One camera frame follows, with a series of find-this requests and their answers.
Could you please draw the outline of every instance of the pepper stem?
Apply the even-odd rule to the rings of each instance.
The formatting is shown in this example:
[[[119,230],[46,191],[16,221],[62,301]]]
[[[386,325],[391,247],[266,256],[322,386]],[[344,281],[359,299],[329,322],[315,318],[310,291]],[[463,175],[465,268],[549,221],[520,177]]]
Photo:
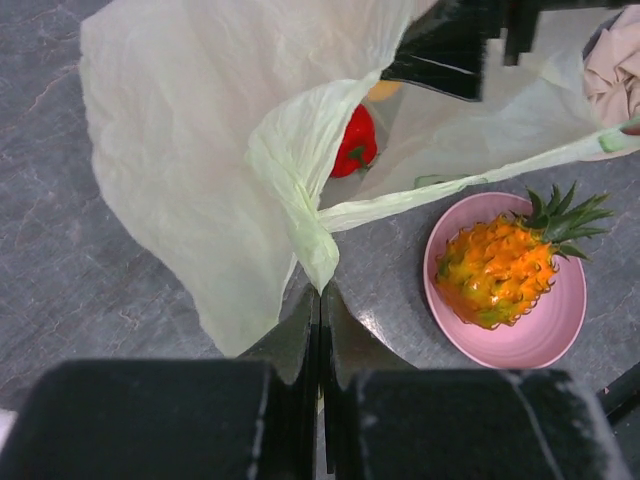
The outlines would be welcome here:
[[[365,162],[364,159],[362,158],[362,155],[364,154],[366,149],[367,148],[364,145],[361,145],[351,150],[347,155],[349,158],[358,160],[358,162],[360,163],[360,168],[362,170],[369,170],[371,168],[369,165],[367,165],[367,162]]]

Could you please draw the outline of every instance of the orange object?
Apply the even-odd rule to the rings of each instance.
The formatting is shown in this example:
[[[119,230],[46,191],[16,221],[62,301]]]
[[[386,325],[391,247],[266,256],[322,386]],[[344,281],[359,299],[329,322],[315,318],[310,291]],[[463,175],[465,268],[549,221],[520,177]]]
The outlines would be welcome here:
[[[367,100],[370,102],[382,102],[396,93],[401,86],[402,82],[380,80],[371,88],[371,90],[369,90]]]

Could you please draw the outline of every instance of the table surface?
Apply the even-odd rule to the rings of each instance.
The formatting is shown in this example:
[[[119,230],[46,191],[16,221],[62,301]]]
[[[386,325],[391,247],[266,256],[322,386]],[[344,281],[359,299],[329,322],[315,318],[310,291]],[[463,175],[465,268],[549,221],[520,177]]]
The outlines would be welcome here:
[[[100,198],[77,72],[79,22],[107,0],[13,0],[0,10],[0,407],[18,408],[48,368],[86,357],[219,356],[190,296]],[[408,361],[474,367],[429,312],[422,257],[446,209],[479,191],[611,192],[610,235],[585,243],[584,328],[556,364],[593,389],[640,360],[640,155],[483,185],[337,234],[336,281],[353,313]],[[291,310],[304,275],[285,295]]]

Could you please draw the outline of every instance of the red bell pepper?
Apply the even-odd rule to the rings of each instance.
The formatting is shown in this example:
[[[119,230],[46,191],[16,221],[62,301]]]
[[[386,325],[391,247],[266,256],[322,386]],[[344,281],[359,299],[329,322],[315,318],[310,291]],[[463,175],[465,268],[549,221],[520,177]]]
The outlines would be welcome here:
[[[377,154],[373,119],[363,105],[358,105],[347,125],[331,177],[341,178],[356,170],[368,170]]]

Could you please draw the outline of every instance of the pineapple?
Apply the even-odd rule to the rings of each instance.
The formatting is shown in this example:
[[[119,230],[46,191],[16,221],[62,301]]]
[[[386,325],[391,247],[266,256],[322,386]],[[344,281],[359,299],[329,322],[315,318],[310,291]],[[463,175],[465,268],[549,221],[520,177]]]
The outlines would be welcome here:
[[[513,326],[553,287],[554,255],[587,258],[569,241],[606,233],[588,224],[613,212],[598,208],[607,195],[595,195],[567,211],[575,187],[563,198],[554,185],[548,204],[527,189],[530,215],[502,214],[491,223],[460,230],[447,242],[436,260],[435,283],[463,322],[489,330]]]

